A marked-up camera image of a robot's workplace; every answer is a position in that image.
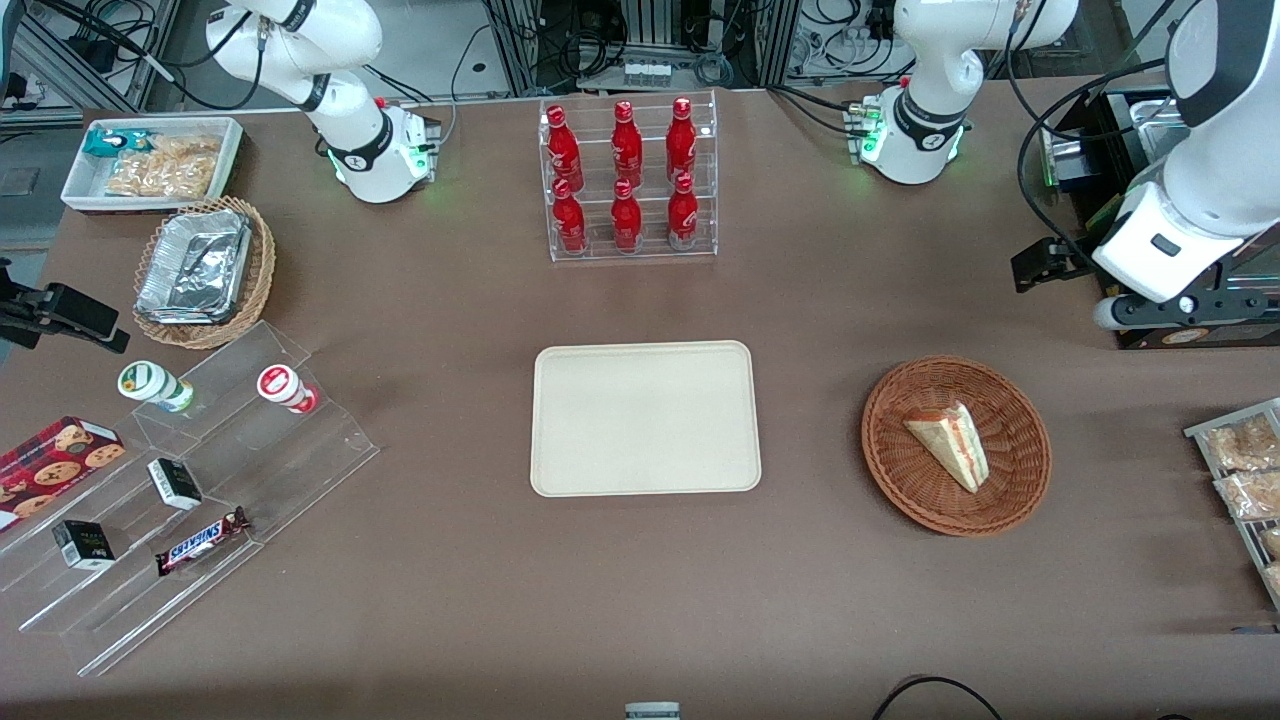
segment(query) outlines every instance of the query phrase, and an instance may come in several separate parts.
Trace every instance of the white box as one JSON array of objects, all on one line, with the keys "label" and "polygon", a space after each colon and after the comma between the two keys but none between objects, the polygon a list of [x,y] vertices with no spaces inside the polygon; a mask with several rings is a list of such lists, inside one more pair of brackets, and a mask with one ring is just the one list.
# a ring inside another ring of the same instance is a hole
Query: white box
[{"label": "white box", "polygon": [[241,137],[244,135],[241,124],[228,117],[193,117],[193,118],[111,118],[93,120],[88,124],[86,137],[95,129],[128,129],[141,128],[160,135],[192,136],[212,135],[223,141],[218,151],[218,164],[214,167],[214,178],[209,183],[205,197],[196,200],[175,200],[169,197],[120,197],[106,193],[106,181],[111,177],[111,168],[115,158],[97,158],[86,152],[77,152],[72,170],[67,174],[67,183],[63,184],[63,202],[68,208],[82,213],[137,213],[147,210],[177,210],[200,202],[201,200],[221,197],[227,188],[227,181],[232,174],[232,165],[236,163],[236,151],[239,149]]}]

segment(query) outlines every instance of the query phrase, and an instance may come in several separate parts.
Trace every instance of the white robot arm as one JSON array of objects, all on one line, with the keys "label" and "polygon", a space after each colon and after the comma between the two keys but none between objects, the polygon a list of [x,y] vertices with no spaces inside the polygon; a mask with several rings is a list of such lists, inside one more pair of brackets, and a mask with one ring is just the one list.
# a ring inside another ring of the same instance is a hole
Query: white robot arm
[{"label": "white robot arm", "polygon": [[1198,0],[1170,40],[1167,63],[1190,135],[1133,179],[1093,252],[1155,302],[1178,297],[1280,222],[1280,149],[1266,140],[1280,110],[1280,9],[1274,0]]},{"label": "white robot arm", "polygon": [[311,118],[356,197],[388,202],[430,179],[435,146],[422,118],[379,106],[349,72],[383,45],[365,0],[237,0],[209,17],[205,38],[210,49],[227,38],[214,58],[228,73],[257,79]]},{"label": "white robot arm", "polygon": [[[982,60],[974,50],[1004,50],[1010,28],[1014,46],[1047,45],[1066,32],[1076,3],[897,0],[893,31],[915,51],[915,70],[905,88],[864,100],[861,129],[868,137],[859,145],[859,159],[895,182],[919,184],[938,177],[955,156],[965,111],[982,87]],[[1027,22],[1036,13],[1038,19]]]}]

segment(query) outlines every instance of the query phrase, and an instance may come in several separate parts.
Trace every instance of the white plastic tray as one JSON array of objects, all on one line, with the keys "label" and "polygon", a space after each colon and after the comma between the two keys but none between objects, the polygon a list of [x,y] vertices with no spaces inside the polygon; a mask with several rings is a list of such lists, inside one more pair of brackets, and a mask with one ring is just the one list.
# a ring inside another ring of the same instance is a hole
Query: white plastic tray
[{"label": "white plastic tray", "polygon": [[751,352],[732,340],[548,347],[529,479],[545,497],[754,488]]},{"label": "white plastic tray", "polygon": [[[241,137],[244,135],[241,124],[225,117],[191,117],[191,118],[113,118],[106,120],[93,120],[86,128],[84,135],[102,129],[143,128],[152,132],[172,136],[212,135],[223,141],[218,151],[218,164],[214,165],[214,177],[209,183],[209,191],[200,200],[221,197],[227,181],[230,178],[232,167],[236,163],[236,151],[239,149]],[[115,167],[115,158],[97,158],[86,152],[77,152],[72,169],[67,174],[63,184],[63,202],[68,208],[82,213],[138,213],[156,210],[177,210],[193,205],[200,200],[174,200],[170,197],[119,197],[106,193],[106,181],[111,177]]]}]

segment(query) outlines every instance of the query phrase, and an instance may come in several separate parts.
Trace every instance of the aluminum foil container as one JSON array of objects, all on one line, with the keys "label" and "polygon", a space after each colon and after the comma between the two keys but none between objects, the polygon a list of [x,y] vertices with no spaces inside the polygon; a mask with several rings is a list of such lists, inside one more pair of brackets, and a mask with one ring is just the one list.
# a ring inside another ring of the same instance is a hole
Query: aluminum foil container
[{"label": "aluminum foil container", "polygon": [[252,222],[234,210],[170,218],[160,229],[134,310],[161,324],[230,320],[252,236]]}]

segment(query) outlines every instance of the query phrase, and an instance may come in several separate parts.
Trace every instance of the clear acrylic shelf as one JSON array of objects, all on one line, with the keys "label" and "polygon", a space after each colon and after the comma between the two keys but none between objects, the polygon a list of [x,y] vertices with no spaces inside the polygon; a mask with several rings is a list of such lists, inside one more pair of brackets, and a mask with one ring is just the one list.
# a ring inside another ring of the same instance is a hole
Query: clear acrylic shelf
[{"label": "clear acrylic shelf", "polygon": [[[0,550],[3,602],[20,629],[61,635],[78,673],[100,675],[376,455],[351,414],[316,382],[307,357],[260,322],[183,375],[196,388],[186,413],[142,405],[118,424],[128,461],[86,479],[84,492],[19,528]],[[275,363],[312,383],[320,406],[296,415],[260,398],[257,373]],[[160,502],[146,470],[156,457],[187,465],[204,495],[198,507],[184,512]],[[159,577],[157,553],[237,506],[251,528]],[[116,561],[99,571],[68,568],[50,532],[61,519],[100,523]]]},{"label": "clear acrylic shelf", "polygon": [[[691,250],[676,251],[667,242],[667,201],[673,191],[667,179],[667,127],[671,124],[671,104],[676,97],[689,97],[692,102],[692,122],[698,131],[694,143],[696,159],[694,163],[694,196],[698,197],[698,231]],[[635,111],[634,118],[640,137],[644,141],[644,182],[635,191],[644,218],[644,242],[636,255],[623,255],[613,245],[613,182],[617,173],[613,169],[613,104],[628,100]],[[586,252],[568,255],[564,252],[556,232],[552,215],[552,170],[547,140],[550,126],[547,123],[547,108],[564,108],[570,129],[577,137],[582,156],[584,186],[576,197],[582,205],[586,219]],[[552,260],[618,260],[643,261],[645,259],[703,259],[719,251],[717,199],[719,178],[717,174],[717,138],[719,128],[716,115],[716,95],[707,92],[645,94],[611,97],[557,97],[543,100],[538,124],[538,151],[543,172],[543,202],[547,208],[547,237]]]}]

